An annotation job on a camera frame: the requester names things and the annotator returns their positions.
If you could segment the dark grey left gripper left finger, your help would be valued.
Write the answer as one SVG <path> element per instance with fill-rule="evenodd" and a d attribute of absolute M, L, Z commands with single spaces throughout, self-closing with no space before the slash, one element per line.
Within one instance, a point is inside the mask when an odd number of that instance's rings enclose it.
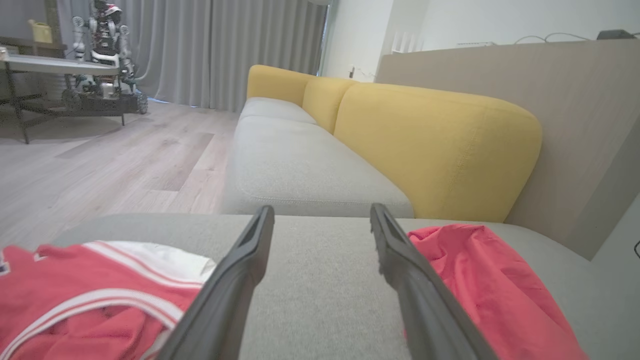
<path fill-rule="evenodd" d="M 250 219 L 160 349 L 160 360 L 237 360 L 253 293 L 268 266 L 274 208 Z"/>

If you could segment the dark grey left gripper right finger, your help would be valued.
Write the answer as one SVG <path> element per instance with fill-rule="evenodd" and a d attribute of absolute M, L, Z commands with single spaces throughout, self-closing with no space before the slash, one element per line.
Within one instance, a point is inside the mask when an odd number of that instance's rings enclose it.
<path fill-rule="evenodd" d="M 496 360 L 498 356 L 438 273 L 382 203 L 370 208 L 379 273 L 396 292 L 414 360 Z"/>

